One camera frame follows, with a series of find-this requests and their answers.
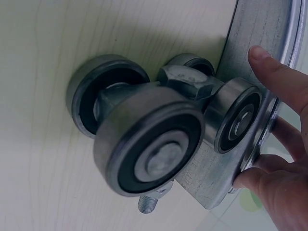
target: sliding door roller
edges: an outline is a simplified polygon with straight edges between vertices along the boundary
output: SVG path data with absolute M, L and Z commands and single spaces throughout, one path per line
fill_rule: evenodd
M 90 60 L 74 74 L 67 95 L 72 118 L 95 139 L 95 164 L 115 192 L 156 192 L 202 141 L 219 155 L 242 140 L 261 93 L 242 78 L 223 83 L 214 75 L 208 60 L 190 53 L 163 66 L 152 83 L 139 65 L 118 55 Z
M 306 9 L 306 0 L 238 0 L 216 74 L 191 53 L 173 58 L 152 83 L 119 55 L 77 70 L 67 107 L 78 129 L 95 139 L 95 164 L 111 189 L 140 196 L 142 213 L 154 210 L 174 179 L 206 209 L 234 192 L 235 177 L 257 159 L 280 105 L 254 76 L 248 49 L 260 44 L 294 67 Z

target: hex bolt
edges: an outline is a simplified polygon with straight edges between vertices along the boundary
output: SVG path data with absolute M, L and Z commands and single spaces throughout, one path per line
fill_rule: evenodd
M 138 201 L 138 209 L 143 214 L 152 213 L 157 205 L 158 199 L 162 198 L 172 188 L 173 181 L 164 185 L 160 189 L 151 192 L 147 195 L 141 196 Z

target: bolt head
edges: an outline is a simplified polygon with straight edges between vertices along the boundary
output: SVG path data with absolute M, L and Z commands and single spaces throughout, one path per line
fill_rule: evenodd
M 202 72 L 181 65 L 167 65 L 160 69 L 158 81 L 176 90 L 190 100 L 200 100 L 211 95 L 213 84 Z
M 146 171 L 150 176 L 159 176 L 168 171 L 169 166 L 177 160 L 183 150 L 178 143 L 167 143 L 155 150 L 146 163 Z

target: finger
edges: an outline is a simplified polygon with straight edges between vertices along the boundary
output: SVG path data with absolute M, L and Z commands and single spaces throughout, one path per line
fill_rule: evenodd
M 253 46 L 249 63 L 261 83 L 299 115 L 308 110 L 308 76 L 282 65 L 260 46 Z
M 259 185 L 262 177 L 267 175 L 265 171 L 260 168 L 252 167 L 242 172 L 234 181 L 233 187 L 248 188 L 256 195 L 259 195 Z
M 302 134 L 284 119 L 277 118 L 272 133 L 295 161 L 302 159 L 306 155 Z
M 280 156 L 263 154 L 260 155 L 254 166 L 271 173 L 278 170 L 284 170 L 289 163 Z

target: fingernail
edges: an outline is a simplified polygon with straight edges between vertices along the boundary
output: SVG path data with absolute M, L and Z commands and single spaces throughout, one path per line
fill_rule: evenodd
M 250 48 L 249 53 L 256 61 L 261 61 L 267 57 L 270 57 L 270 54 L 260 46 L 253 46 Z

